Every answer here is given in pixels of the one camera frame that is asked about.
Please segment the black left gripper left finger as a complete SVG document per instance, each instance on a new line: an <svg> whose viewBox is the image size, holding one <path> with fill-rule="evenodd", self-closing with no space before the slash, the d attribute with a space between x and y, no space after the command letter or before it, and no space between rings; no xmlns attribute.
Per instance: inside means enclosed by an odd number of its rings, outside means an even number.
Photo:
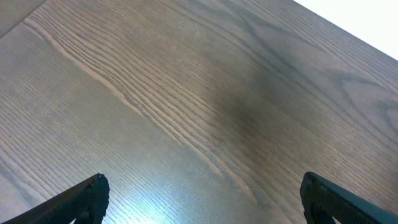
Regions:
<svg viewBox="0 0 398 224"><path fill-rule="evenodd" d="M107 178L98 173L4 224L101 224L109 191Z"/></svg>

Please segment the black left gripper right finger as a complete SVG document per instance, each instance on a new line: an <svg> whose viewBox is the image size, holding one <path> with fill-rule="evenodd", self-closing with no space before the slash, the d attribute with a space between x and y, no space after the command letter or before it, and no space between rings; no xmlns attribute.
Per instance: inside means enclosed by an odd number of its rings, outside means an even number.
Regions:
<svg viewBox="0 0 398 224"><path fill-rule="evenodd" d="M304 208L303 214L309 224L397 223L397 215L314 172L304 174L300 196Z"/></svg>

